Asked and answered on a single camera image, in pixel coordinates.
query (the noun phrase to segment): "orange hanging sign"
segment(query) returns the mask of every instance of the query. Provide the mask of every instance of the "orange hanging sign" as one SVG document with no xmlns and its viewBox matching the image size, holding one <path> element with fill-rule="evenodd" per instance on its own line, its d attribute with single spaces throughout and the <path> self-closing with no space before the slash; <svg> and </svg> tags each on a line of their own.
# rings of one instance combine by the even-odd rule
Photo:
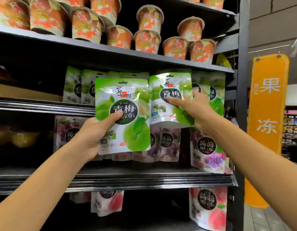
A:
<svg viewBox="0 0 297 231">
<path fill-rule="evenodd" d="M 286 55 L 271 54 L 253 59 L 247 133 L 279 155 L 288 72 Z M 246 178 L 245 204 L 262 209 L 269 207 Z"/>
</svg>

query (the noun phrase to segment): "hand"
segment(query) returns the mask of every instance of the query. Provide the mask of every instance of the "hand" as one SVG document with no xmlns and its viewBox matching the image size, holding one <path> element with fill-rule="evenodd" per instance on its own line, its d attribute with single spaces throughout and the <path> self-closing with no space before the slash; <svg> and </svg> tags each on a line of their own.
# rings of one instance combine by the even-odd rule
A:
<svg viewBox="0 0 297 231">
<path fill-rule="evenodd" d="M 93 159 L 100 148 L 100 139 L 113 126 L 114 122 L 123 116 L 123 111 L 110 114 L 103 121 L 97 122 L 96 118 L 86 120 L 79 132 L 70 140 L 68 144 L 83 154 L 86 162 Z"/>
<path fill-rule="evenodd" d="M 168 97 L 168 102 L 174 106 L 181 106 L 192 117 L 194 117 L 194 125 L 197 129 L 203 129 L 203 124 L 207 118 L 218 115 L 209 105 L 208 97 L 205 94 L 193 90 L 193 100 L 181 100 L 178 98 Z"/>
</svg>

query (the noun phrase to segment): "tiled floor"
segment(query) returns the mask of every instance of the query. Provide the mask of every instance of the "tiled floor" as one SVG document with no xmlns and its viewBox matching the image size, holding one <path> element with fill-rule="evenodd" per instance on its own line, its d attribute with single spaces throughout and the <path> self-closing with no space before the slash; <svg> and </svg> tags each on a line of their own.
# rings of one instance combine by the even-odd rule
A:
<svg viewBox="0 0 297 231">
<path fill-rule="evenodd" d="M 244 231 L 291 231 L 273 209 L 257 209 L 245 205 Z"/>
</svg>

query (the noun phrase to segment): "ceiling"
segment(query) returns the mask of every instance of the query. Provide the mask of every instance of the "ceiling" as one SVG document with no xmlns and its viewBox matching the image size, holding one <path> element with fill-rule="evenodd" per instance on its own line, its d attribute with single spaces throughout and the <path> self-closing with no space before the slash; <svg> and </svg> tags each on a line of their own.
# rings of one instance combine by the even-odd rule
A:
<svg viewBox="0 0 297 231">
<path fill-rule="evenodd" d="M 250 0 L 249 52 L 291 45 L 297 38 L 297 0 Z M 272 53 L 287 54 L 290 46 L 248 54 L 247 71 L 251 81 L 254 57 Z M 297 55 L 290 59 L 289 84 L 297 83 Z"/>
</svg>

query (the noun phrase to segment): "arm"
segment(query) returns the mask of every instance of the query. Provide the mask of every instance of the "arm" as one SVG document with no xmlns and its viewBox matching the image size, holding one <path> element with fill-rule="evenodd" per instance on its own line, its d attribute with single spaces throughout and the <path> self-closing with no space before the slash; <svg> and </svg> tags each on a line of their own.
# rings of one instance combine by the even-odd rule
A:
<svg viewBox="0 0 297 231">
<path fill-rule="evenodd" d="M 98 123 L 95 118 L 86 120 L 69 143 L 0 203 L 0 231 L 40 230 L 77 172 L 97 155 L 100 139 L 122 115 L 117 112 Z"/>
<path fill-rule="evenodd" d="M 193 100 L 168 98 L 195 118 L 231 158 L 254 188 L 293 230 L 297 230 L 297 165 L 263 146 L 236 125 L 219 116 L 207 96 L 194 92 Z"/>
</svg>

